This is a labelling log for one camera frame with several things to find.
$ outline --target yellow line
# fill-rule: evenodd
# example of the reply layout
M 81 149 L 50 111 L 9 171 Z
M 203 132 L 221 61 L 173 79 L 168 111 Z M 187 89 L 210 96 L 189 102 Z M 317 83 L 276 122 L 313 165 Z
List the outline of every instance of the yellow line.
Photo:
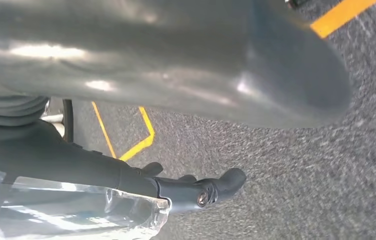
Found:
M 104 138 L 105 138 L 105 141 L 107 142 L 108 149 L 110 150 L 111 156 L 113 158 L 116 158 L 115 151 L 113 150 L 112 143 L 110 142 L 109 135 L 107 134 L 106 128 L 104 127 L 104 123 L 103 123 L 103 120 L 101 119 L 100 112 L 98 111 L 96 103 L 92 102 L 92 106 L 94 107 L 96 118 L 98 119 L 99 125 L 101 126 L 102 133 L 104 134 Z
M 344 0 L 312 23 L 310 27 L 321 38 L 326 38 L 375 3 L 376 0 Z
M 119 157 L 119 159 L 122 161 L 129 160 L 130 158 L 135 156 L 137 153 L 141 152 L 143 149 L 148 148 L 149 146 L 153 144 L 154 136 L 156 132 L 154 131 L 153 125 L 151 124 L 151 121 L 144 107 L 140 106 L 139 111 L 141 112 L 142 118 L 144 119 L 144 123 L 148 129 L 149 136 L 146 137 L 144 140 L 140 141 L 139 143 L 137 143 L 129 151 L 127 151 L 125 154 Z

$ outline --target bolt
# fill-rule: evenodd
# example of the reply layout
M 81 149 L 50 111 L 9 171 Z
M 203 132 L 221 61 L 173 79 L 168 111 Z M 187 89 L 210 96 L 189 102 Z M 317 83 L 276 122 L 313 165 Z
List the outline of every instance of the bolt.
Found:
M 200 208 L 203 208 L 207 205 L 207 202 L 209 201 L 209 194 L 207 191 L 203 190 L 200 192 L 197 198 L 197 204 L 200 206 Z

